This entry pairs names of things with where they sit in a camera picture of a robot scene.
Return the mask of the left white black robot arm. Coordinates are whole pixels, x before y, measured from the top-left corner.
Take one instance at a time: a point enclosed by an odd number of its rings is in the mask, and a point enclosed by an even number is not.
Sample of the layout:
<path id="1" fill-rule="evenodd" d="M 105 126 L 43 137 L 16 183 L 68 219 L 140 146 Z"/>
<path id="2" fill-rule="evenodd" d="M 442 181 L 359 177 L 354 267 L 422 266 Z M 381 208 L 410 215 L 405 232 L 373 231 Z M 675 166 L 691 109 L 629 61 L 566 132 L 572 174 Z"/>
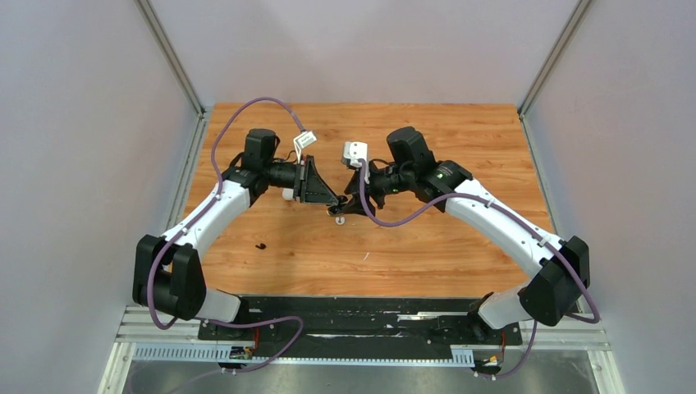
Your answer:
<path id="1" fill-rule="evenodd" d="M 245 337 L 251 317 L 237 295 L 206 285 L 202 259 L 228 225 L 270 187 L 291 191 L 302 204 L 343 202 L 318 174 L 314 158 L 298 163 L 276 158 L 274 131 L 252 129 L 244 150 L 222 172 L 206 199 L 161 236 L 145 235 L 136 246 L 132 296 L 135 303 L 181 320 L 217 320 L 232 339 Z"/>

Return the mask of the black earbud charging case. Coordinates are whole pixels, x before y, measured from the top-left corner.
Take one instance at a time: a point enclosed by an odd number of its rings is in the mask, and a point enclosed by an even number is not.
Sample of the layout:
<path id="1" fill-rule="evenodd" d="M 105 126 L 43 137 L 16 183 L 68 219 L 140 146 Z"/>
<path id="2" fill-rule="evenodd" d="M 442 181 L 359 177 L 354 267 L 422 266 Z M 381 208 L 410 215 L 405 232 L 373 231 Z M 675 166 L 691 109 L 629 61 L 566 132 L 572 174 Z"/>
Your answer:
<path id="1" fill-rule="evenodd" d="M 337 202 L 327 208 L 327 214 L 330 217 L 341 216 L 348 200 L 344 195 L 339 196 Z"/>

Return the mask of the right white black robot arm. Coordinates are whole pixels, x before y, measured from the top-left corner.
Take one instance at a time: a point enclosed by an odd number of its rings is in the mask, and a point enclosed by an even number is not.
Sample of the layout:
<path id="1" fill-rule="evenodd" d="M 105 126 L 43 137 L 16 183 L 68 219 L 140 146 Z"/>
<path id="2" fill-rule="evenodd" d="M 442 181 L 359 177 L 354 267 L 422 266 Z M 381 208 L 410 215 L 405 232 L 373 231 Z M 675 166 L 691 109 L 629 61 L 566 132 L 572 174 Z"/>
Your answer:
<path id="1" fill-rule="evenodd" d="M 347 141 L 342 162 L 354 174 L 345 192 L 344 214 L 357 213 L 382 227 L 403 226 L 434 207 L 465 222 L 511 257 L 529 280 L 477 300 L 467 313 L 473 339 L 490 342 L 501 329 L 534 320 L 554 327 L 572 316 L 590 284 L 589 247 L 578 236 L 564 240 L 543 230 L 497 199 L 471 172 L 451 160 L 437 160 L 424 135 L 412 126 L 387 136 L 393 161 L 379 168 L 364 142 Z M 423 202 L 409 217 L 384 222 L 376 211 L 388 195 L 410 191 Z"/>

